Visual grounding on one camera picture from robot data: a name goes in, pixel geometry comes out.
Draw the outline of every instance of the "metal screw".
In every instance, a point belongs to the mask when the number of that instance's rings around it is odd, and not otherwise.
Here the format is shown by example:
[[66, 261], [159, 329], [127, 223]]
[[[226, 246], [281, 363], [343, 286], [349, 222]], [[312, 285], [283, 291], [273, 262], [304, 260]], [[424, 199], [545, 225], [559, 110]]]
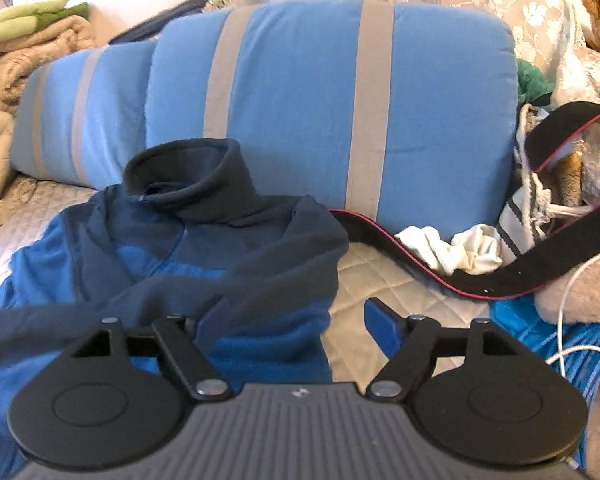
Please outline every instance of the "metal screw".
[[222, 379], [205, 379], [196, 384], [196, 391], [206, 397], [224, 395], [228, 389], [229, 385]]
[[402, 387], [395, 381], [378, 381], [371, 385], [371, 393], [376, 397], [391, 399], [400, 395]]

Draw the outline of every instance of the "white cable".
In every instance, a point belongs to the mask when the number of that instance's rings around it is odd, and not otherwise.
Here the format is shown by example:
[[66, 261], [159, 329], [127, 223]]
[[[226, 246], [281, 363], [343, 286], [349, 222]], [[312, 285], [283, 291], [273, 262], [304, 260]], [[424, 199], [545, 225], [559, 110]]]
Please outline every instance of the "white cable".
[[[590, 345], [580, 345], [580, 346], [574, 346], [572, 348], [569, 348], [567, 350], [564, 350], [562, 348], [562, 320], [564, 318], [564, 306], [567, 303], [567, 298], [569, 297], [569, 293], [571, 292], [571, 288], [573, 287], [573, 284], [576, 282], [576, 280], [580, 277], [580, 275], [590, 266], [592, 266], [594, 263], [600, 261], [600, 254], [597, 254], [596, 256], [594, 256], [593, 258], [591, 258], [590, 260], [587, 260], [584, 264], [582, 264], [582, 266], [576, 270], [573, 273], [573, 276], [571, 277], [571, 279], [569, 280], [569, 283], [567, 283], [567, 287], [564, 289], [564, 294], [562, 295], [562, 299], [560, 300], [560, 309], [558, 310], [558, 327], [557, 327], [557, 336], [558, 336], [558, 353], [554, 356], [552, 356], [551, 358], [549, 358], [547, 360], [547, 363], [549, 363], [549, 361], [551, 361], [552, 363], [555, 362], [554, 358], [560, 359], [560, 374], [563, 377], [567, 376], [567, 373], [564, 369], [564, 356], [567, 355], [568, 353], [571, 353], [571, 351], [575, 352], [577, 350], [574, 350], [574, 348], [578, 348], [578, 349], [585, 349], [583, 348], [584, 346], [589, 347]], [[600, 347], [598, 346], [590, 346], [590, 348], [586, 348], [587, 350], [594, 350], [597, 352], [600, 352]]]
[[582, 350], [593, 350], [594, 352], [600, 352], [600, 346], [595, 345], [577, 345], [571, 346], [562, 352], [558, 352], [556, 355], [552, 355], [546, 360], [548, 365], [554, 364], [560, 357], [564, 357], [565, 355], [572, 354], [574, 352], [580, 352]]

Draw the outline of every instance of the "red trim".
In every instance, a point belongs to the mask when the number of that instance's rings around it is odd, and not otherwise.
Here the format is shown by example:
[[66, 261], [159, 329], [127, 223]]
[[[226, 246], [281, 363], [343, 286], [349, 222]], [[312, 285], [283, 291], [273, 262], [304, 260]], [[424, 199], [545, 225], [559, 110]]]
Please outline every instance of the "red trim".
[[432, 277], [440, 285], [444, 286], [448, 290], [451, 290], [452, 292], [459, 294], [460, 296], [464, 296], [465, 298], [472, 298], [472, 300], [483, 300], [483, 301], [513, 300], [514, 298], [519, 298], [520, 296], [524, 296], [525, 294], [530, 294], [530, 293], [544, 287], [545, 285], [548, 285], [549, 283], [551, 283], [551, 282], [543, 283], [542, 285], [539, 285], [536, 288], [532, 288], [531, 290], [527, 290], [526, 292], [520, 292], [518, 294], [512, 294], [510, 296], [487, 296], [486, 294], [482, 296], [480, 294], [471, 294], [470, 292], [465, 292], [464, 290], [459, 290], [458, 288], [455, 288], [454, 286], [452, 286], [448, 282], [446, 282], [439, 274], [437, 274], [433, 270], [429, 269], [429, 267], [427, 267], [419, 259], [417, 259], [416, 256], [411, 254], [409, 252], [409, 250], [407, 248], [405, 248], [404, 245], [402, 245], [397, 238], [395, 238], [393, 235], [391, 235], [387, 231], [385, 231], [382, 227], [380, 227], [377, 223], [375, 223], [371, 218], [368, 218], [368, 217], [361, 215], [360, 213], [356, 213], [354, 211], [349, 211], [347, 209], [331, 209], [330, 211], [355, 216], [355, 217], [365, 221], [369, 225], [369, 227], [375, 229], [382, 236], [384, 236], [385, 238], [390, 240], [398, 249], [400, 249], [401, 252], [404, 253], [404, 255], [409, 260], [411, 260], [417, 267], [419, 267], [420, 270], [422, 270], [424, 273], [428, 274], [430, 277]]
[[533, 171], [534, 173], [540, 173], [540, 171], [544, 170], [544, 168], [551, 161], [551, 159], [554, 158], [554, 156], [556, 155], [556, 153], [558, 153], [568, 142], [570, 142], [571, 139], [573, 139], [573, 137], [579, 136], [584, 130], [586, 130], [593, 123], [595, 123], [595, 122], [597, 122], [599, 120], [600, 120], [600, 114], [597, 115], [596, 117], [594, 117], [588, 123], [584, 124], [584, 126], [579, 127], [560, 146], [558, 146], [558, 148], [549, 157], [547, 157], [547, 159], [542, 164], [540, 164], [540, 166], [538, 168], [531, 168], [531, 171]]

